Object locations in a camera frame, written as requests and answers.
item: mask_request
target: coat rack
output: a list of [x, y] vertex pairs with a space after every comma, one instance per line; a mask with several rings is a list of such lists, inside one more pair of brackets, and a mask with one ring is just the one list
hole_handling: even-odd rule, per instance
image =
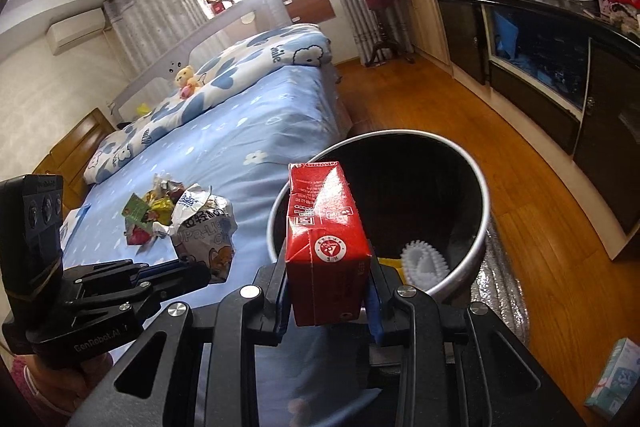
[[365, 67], [370, 68], [371, 66], [373, 66], [376, 59], [378, 58], [379, 53], [381, 57], [380, 63], [384, 62], [385, 56], [382, 54], [382, 50], [390, 50], [393, 58], [397, 58], [400, 55], [403, 55], [407, 62], [413, 64], [415, 62], [414, 58], [406, 55], [406, 52], [402, 50], [400, 44], [390, 36], [390, 31], [388, 29], [388, 20], [386, 18], [384, 10], [372, 10], [372, 12], [376, 19], [376, 23], [378, 24], [378, 33], [380, 35], [380, 40], [373, 44], [371, 56], [365, 63]]

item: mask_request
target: white brush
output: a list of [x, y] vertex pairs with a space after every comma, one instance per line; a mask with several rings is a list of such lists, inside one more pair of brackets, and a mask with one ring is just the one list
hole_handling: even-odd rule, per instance
[[402, 249], [400, 259], [406, 281], [425, 292], [449, 274], [444, 257], [424, 241], [410, 242]]

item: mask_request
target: bed headboard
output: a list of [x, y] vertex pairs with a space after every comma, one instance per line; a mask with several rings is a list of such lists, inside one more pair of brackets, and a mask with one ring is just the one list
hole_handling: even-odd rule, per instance
[[151, 66], [134, 79], [110, 104], [111, 114], [117, 122], [122, 122], [120, 108], [156, 78], [172, 81], [176, 73], [189, 64], [191, 51], [210, 36], [215, 35], [231, 23], [245, 15], [254, 13], [255, 29], [262, 33], [275, 28], [284, 28], [291, 24], [291, 17], [282, 0], [241, 0], [178, 42], [164, 53]]
[[100, 109], [95, 108], [50, 150], [34, 174], [59, 174], [64, 179], [63, 216], [82, 205], [89, 193], [84, 170], [100, 142], [114, 131]]

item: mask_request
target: foil insulation mat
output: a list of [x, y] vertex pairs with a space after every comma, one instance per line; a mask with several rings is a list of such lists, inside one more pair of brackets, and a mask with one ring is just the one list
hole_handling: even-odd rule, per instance
[[487, 304], [527, 346], [529, 344], [529, 312], [522, 296], [520, 281], [513, 274], [493, 217], [489, 221], [484, 242], [486, 253], [478, 277], [471, 285], [471, 301], [482, 301]]

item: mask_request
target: trash can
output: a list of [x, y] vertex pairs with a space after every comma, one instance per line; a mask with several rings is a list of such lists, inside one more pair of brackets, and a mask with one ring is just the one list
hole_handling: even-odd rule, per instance
[[[385, 130], [340, 142], [310, 161], [340, 162], [377, 256], [399, 258], [410, 241], [426, 241], [450, 269], [429, 295], [449, 301], [469, 288], [484, 257], [490, 202], [478, 164], [462, 147], [428, 132]], [[289, 184], [267, 225], [273, 261], [286, 238], [288, 203]]]

